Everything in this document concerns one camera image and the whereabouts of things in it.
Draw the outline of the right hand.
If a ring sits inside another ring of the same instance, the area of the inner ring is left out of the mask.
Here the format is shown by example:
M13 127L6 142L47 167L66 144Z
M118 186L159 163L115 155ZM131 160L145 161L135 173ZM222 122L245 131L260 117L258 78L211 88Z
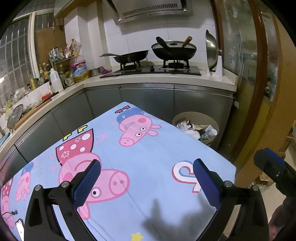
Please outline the right hand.
M295 216L295 197L286 197L274 211L269 227L269 240L274 240L279 231Z

